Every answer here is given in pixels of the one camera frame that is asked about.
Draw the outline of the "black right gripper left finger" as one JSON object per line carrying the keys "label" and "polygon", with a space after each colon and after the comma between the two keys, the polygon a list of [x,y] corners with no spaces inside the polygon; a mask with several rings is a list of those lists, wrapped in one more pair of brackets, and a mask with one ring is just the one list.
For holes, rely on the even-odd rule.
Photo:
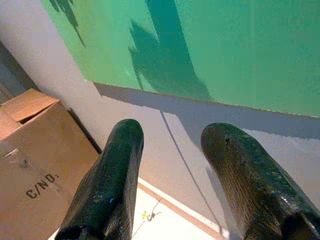
{"label": "black right gripper left finger", "polygon": [[144,133],[123,119],[82,178],[54,240],[131,240]]}

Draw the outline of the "brown cardboard box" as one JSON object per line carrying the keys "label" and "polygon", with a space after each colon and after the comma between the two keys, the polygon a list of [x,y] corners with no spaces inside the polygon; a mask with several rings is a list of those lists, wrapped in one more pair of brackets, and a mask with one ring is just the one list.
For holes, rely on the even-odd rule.
{"label": "brown cardboard box", "polygon": [[0,106],[0,240],[47,240],[98,153],[62,103],[29,89]]}

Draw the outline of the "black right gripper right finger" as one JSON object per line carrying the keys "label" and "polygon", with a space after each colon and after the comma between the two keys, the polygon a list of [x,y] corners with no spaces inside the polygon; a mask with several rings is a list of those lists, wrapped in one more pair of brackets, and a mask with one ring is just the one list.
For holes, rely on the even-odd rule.
{"label": "black right gripper right finger", "polygon": [[217,122],[200,144],[242,240],[320,240],[320,210],[254,137]]}

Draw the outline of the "green wall board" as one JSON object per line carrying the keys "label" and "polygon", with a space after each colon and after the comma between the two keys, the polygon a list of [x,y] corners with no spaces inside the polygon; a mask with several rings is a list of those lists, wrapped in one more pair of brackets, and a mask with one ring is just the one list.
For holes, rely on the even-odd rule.
{"label": "green wall board", "polygon": [[40,0],[87,81],[320,118],[320,0]]}

